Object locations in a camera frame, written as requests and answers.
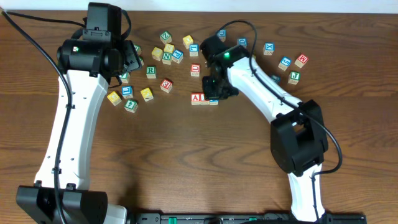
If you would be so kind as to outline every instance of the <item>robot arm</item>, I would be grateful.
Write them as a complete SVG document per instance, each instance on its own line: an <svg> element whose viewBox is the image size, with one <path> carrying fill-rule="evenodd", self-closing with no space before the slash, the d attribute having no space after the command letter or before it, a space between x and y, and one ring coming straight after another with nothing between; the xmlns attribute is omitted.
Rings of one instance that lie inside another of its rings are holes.
<svg viewBox="0 0 398 224"><path fill-rule="evenodd" d="M90 154L101 103L112 77L141 68L131 40L121 33L125 11L110 4L89 3L86 27L58 49L58 67L72 92L72 109L60 154L59 199L55 203L55 154L65 117L67 94L60 81L55 121L44 161L34 186L19 186L17 204L37 223L61 223L62 208L68 223L125 224L127 209L108 205L105 192L88 191Z"/></svg>
<svg viewBox="0 0 398 224"><path fill-rule="evenodd" d="M326 134L312 126L300 113L280 102L267 88L252 75L248 52L242 46L227 49L217 36L206 39L200 46L211 67L211 75L203 78L203 91L210 99L225 99L244 93L271 124L271 151L278 165L288 173L292 192L292 213L299 221L315 222L317 216L313 207L311 176L321 170L323 153L327 150ZM320 108L315 102L303 104L273 82L252 60L252 66L262 81L288 102L300 109L311 111L322 120ZM303 124L296 133L293 126ZM315 182L317 210L322 216L325 209L320 198L319 178Z"/></svg>

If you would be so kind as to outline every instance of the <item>wooden block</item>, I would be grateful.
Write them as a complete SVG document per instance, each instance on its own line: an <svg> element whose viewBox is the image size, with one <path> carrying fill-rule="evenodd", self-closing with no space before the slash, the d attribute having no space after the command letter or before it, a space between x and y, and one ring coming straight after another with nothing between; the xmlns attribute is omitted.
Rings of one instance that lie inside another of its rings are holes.
<svg viewBox="0 0 398 224"><path fill-rule="evenodd" d="M189 49L189 45L193 44L193 39L191 35L188 35L182 39L182 43L184 44L186 49Z"/></svg>
<svg viewBox="0 0 398 224"><path fill-rule="evenodd" d="M218 105L218 100L210 100L210 105L211 106Z"/></svg>
<svg viewBox="0 0 398 224"><path fill-rule="evenodd" d="M164 52L162 57L163 64L171 65L172 64L172 54Z"/></svg>
<svg viewBox="0 0 398 224"><path fill-rule="evenodd" d="M165 91L166 93L170 93L173 88L173 83L170 80L164 79L160 84L160 89Z"/></svg>
<svg viewBox="0 0 398 224"><path fill-rule="evenodd" d="M301 74L299 72L291 72L287 83L296 85L300 80Z"/></svg>
<svg viewBox="0 0 398 224"><path fill-rule="evenodd" d="M120 99L119 95L113 91L110 93L107 98L110 100L110 102L113 104L113 106L118 105L120 102L122 102L122 99Z"/></svg>
<svg viewBox="0 0 398 224"><path fill-rule="evenodd" d="M130 111L132 113L135 113L137 108L138 108L138 104L134 100L127 100L127 103L124 105L124 109L126 109L126 111Z"/></svg>
<svg viewBox="0 0 398 224"><path fill-rule="evenodd" d="M156 67L155 66L147 67L147 78L156 78Z"/></svg>
<svg viewBox="0 0 398 224"><path fill-rule="evenodd" d="M194 77L200 76L200 64L192 64L191 65L191 76L194 76Z"/></svg>
<svg viewBox="0 0 398 224"><path fill-rule="evenodd" d="M122 87L122 96L124 99L132 98L132 87L131 86Z"/></svg>
<svg viewBox="0 0 398 224"><path fill-rule="evenodd" d="M174 62L180 63L182 59L184 58L184 55L181 51L179 50L174 50L174 53L172 55L172 60Z"/></svg>
<svg viewBox="0 0 398 224"><path fill-rule="evenodd" d="M198 44L189 45L189 56L191 56L191 57L199 56L199 45Z"/></svg>
<svg viewBox="0 0 398 224"><path fill-rule="evenodd" d="M274 43L266 43L262 48L262 52L264 55L272 55L274 53L274 50L275 50Z"/></svg>
<svg viewBox="0 0 398 224"><path fill-rule="evenodd" d="M209 105L210 104L209 100L205 99L204 93L200 93L200 104L201 105Z"/></svg>
<svg viewBox="0 0 398 224"><path fill-rule="evenodd" d="M174 45L172 44L166 44L166 46L164 46L164 52L166 53L173 53L174 52Z"/></svg>
<svg viewBox="0 0 398 224"><path fill-rule="evenodd" d="M130 74L128 72L126 72L123 75L120 75L119 77L123 83L129 83L129 81L130 81Z"/></svg>
<svg viewBox="0 0 398 224"><path fill-rule="evenodd" d="M142 53L141 47L139 45L134 44L134 48L136 49L136 52L138 55L140 55Z"/></svg>
<svg viewBox="0 0 398 224"><path fill-rule="evenodd" d="M160 61L162 59L162 56L163 56L163 50L155 47L154 50L152 51L152 58Z"/></svg>
<svg viewBox="0 0 398 224"><path fill-rule="evenodd" d="M200 105L200 93L191 94L191 105Z"/></svg>
<svg viewBox="0 0 398 224"><path fill-rule="evenodd" d="M291 59L289 59L287 57L283 57L278 65L278 68L282 69L283 71L286 71L286 69L290 65L290 63L292 63Z"/></svg>
<svg viewBox="0 0 398 224"><path fill-rule="evenodd" d="M298 56L294 64L302 68L307 63L307 61L308 57L306 57L304 54L300 54L300 56Z"/></svg>
<svg viewBox="0 0 398 224"><path fill-rule="evenodd" d="M272 81L276 82L276 84L278 84L280 82L280 77L278 77L276 75L271 75L271 79L272 79Z"/></svg>
<svg viewBox="0 0 398 224"><path fill-rule="evenodd" d="M152 92L150 91L149 88L145 88L145 89L141 90L141 95L144 98L145 102L154 98L154 96L152 95Z"/></svg>
<svg viewBox="0 0 398 224"><path fill-rule="evenodd" d="M226 40L226 30L218 31L217 36L222 42L224 42Z"/></svg>
<svg viewBox="0 0 398 224"><path fill-rule="evenodd" d="M244 48L248 46L248 40L246 38L239 38L238 45L242 45Z"/></svg>
<svg viewBox="0 0 398 224"><path fill-rule="evenodd" d="M160 41L162 41L163 44L168 44L172 41L172 35L165 31L163 34L160 35Z"/></svg>

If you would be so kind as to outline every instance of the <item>wooden table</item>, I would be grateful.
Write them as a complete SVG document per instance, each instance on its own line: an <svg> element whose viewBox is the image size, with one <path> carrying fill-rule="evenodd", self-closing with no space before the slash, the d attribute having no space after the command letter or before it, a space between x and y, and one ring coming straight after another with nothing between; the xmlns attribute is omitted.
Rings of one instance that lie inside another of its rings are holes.
<svg viewBox="0 0 398 224"><path fill-rule="evenodd" d="M27 11L27 14L80 21L86 12ZM257 62L280 85L303 101L320 104L326 126L339 140L344 163L322 177L322 202L333 213L366 214L369 223L395 223L398 212L398 19L376 14L281 14L207 12L130 12L134 43L146 65L131 74L136 114L107 99L101 106L91 154L91 189L105 191L111 203L165 213L256 213L289 210L287 175L269 150L270 127L243 95L218 106L191 106L190 94L201 91L209 74L201 55L190 58L182 37L201 43L225 22L247 19L259 32ZM13 17L56 58L57 48L77 27ZM48 61L0 19L0 220L30 223L16 205L18 185L32 185L50 139L58 95L58 77ZM168 30L181 64L163 65L150 56L163 48L159 34ZM227 44L252 30L233 25ZM264 56L274 42L273 56ZM304 53L302 69L278 69L283 56ZM190 76L190 64L201 63L201 78ZM288 85L291 70L302 72ZM161 80L174 82L167 94ZM151 87L155 99L144 102L139 91ZM335 166L335 148L325 154L324 169Z"/></svg>

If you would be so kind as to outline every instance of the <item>yellow block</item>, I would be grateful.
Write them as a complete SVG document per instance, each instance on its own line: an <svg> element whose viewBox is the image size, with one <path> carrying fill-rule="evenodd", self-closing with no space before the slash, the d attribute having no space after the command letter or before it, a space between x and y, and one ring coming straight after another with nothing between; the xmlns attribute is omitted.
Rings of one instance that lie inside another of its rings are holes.
<svg viewBox="0 0 398 224"><path fill-rule="evenodd" d="M118 95L115 91L113 91L111 94L109 94L109 95L107 96L107 98L110 100L110 102L111 102L114 106L116 106L116 105L118 105L120 102L122 102L122 99L120 99L119 95Z"/></svg>
<svg viewBox="0 0 398 224"><path fill-rule="evenodd" d="M182 43L184 44L186 49L189 49L189 45L193 44L193 39L191 35L188 35L182 39Z"/></svg>
<svg viewBox="0 0 398 224"><path fill-rule="evenodd" d="M141 90L141 95L144 98L145 102L154 98L154 96L152 95L152 92L150 91L149 88L145 88L145 89Z"/></svg>
<svg viewBox="0 0 398 224"><path fill-rule="evenodd" d="M160 61L162 60L162 56L163 56L163 50L155 47L154 50L152 51L152 58Z"/></svg>
<svg viewBox="0 0 398 224"><path fill-rule="evenodd" d="M174 52L174 45L166 44L166 46L164 46L164 52L172 54Z"/></svg>

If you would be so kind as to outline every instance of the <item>blue block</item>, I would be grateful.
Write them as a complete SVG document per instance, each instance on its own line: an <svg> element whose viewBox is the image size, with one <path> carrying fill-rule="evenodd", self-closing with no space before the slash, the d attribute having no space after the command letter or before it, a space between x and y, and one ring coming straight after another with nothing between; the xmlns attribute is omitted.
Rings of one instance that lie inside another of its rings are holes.
<svg viewBox="0 0 398 224"><path fill-rule="evenodd" d="M220 31L218 31L217 36L219 36L219 37L226 37L226 30L220 30Z"/></svg>
<svg viewBox="0 0 398 224"><path fill-rule="evenodd" d="M266 50L274 50L275 46L274 43L266 43Z"/></svg>
<svg viewBox="0 0 398 224"><path fill-rule="evenodd" d="M239 45L243 45L243 46L247 46L248 45L248 40L246 38L239 38L238 39L238 44Z"/></svg>
<svg viewBox="0 0 398 224"><path fill-rule="evenodd" d="M122 87L122 95L130 95L132 93L131 86Z"/></svg>
<svg viewBox="0 0 398 224"><path fill-rule="evenodd" d="M199 45L198 44L191 44L189 45L190 52L199 52Z"/></svg>
<svg viewBox="0 0 398 224"><path fill-rule="evenodd" d="M276 75L271 75L271 79L276 82L276 84L278 84L280 82L280 77L276 76Z"/></svg>
<svg viewBox="0 0 398 224"><path fill-rule="evenodd" d="M180 57L182 56L182 52L181 51L179 51L179 50L174 50L174 53L173 53L173 57L175 57L176 59L180 59Z"/></svg>
<svg viewBox="0 0 398 224"><path fill-rule="evenodd" d="M291 59L287 57L283 57L282 60L280 61L282 65L289 66L290 63L292 63Z"/></svg>

